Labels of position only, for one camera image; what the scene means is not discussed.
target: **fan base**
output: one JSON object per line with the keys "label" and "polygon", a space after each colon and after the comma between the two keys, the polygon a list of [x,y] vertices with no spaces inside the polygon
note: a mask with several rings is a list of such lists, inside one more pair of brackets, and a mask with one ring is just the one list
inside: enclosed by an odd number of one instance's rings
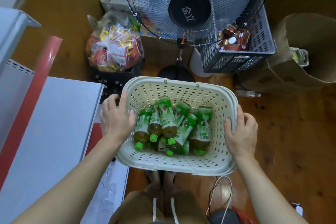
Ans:
{"label": "fan base", "polygon": [[195,82],[192,73],[183,66],[170,65],[162,69],[158,75],[161,78],[167,78],[170,80],[178,80],[185,82]]}

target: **gray plastic crate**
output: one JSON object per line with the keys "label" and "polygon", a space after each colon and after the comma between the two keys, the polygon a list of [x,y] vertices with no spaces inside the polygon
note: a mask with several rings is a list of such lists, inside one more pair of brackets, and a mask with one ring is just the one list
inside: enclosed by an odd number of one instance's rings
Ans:
{"label": "gray plastic crate", "polygon": [[216,44],[197,47],[202,56],[202,69],[205,73],[240,73],[275,53],[275,45],[264,6],[246,28],[251,33],[248,52],[220,52]]}

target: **plastic bag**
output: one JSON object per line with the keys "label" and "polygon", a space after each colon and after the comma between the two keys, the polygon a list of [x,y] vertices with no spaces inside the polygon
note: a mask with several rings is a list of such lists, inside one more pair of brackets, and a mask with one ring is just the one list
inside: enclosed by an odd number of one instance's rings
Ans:
{"label": "plastic bag", "polygon": [[140,27],[130,15],[107,12],[86,43],[90,65],[103,72],[121,72],[143,59]]}

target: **person's left hand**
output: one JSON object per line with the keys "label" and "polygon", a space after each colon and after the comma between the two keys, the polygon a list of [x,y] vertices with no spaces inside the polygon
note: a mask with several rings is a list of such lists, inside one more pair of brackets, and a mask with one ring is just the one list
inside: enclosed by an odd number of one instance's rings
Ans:
{"label": "person's left hand", "polygon": [[109,96],[103,102],[100,111],[101,131],[103,137],[112,138],[113,141],[121,145],[131,134],[134,127],[135,115],[131,110],[129,116],[126,110],[127,92],[123,91],[119,107],[116,107],[117,94]]}

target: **hand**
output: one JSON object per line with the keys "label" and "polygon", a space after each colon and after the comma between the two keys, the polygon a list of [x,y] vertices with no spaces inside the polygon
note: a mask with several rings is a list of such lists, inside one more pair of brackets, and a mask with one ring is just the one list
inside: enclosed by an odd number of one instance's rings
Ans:
{"label": "hand", "polygon": [[240,105],[237,106],[237,127],[234,134],[230,120],[224,121],[225,143],[236,162],[241,158],[254,158],[257,131],[258,124],[255,118],[243,113]]}
{"label": "hand", "polygon": [[134,127],[135,115],[131,110],[129,116],[126,111],[127,92],[123,91],[119,107],[116,107],[117,94],[109,96],[103,102],[100,111],[101,131],[103,137],[113,138],[115,143],[121,145],[131,134]]}

